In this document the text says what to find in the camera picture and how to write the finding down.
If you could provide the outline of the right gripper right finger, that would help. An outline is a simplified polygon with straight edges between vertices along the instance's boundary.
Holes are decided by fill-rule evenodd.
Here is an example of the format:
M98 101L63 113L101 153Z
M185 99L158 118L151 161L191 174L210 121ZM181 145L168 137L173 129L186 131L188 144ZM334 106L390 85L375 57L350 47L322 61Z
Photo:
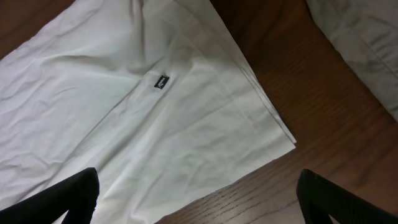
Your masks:
M397 217L309 169L301 171L296 194L306 223L397 223Z

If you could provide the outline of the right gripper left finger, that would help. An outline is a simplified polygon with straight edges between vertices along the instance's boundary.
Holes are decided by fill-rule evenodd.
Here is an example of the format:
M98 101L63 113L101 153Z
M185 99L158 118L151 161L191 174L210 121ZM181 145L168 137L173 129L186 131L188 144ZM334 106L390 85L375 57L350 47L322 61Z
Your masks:
M100 183L90 167L15 205L1 210L1 223L53 223L63 214L63 223L91 222Z

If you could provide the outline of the white t-shirt black logo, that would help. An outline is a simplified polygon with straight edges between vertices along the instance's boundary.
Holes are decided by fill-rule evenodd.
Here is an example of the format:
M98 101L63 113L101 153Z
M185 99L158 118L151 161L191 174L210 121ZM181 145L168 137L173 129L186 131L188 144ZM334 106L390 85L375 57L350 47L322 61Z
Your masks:
M209 1L76 1L1 60L1 207L94 167L94 223L154 223L295 139Z

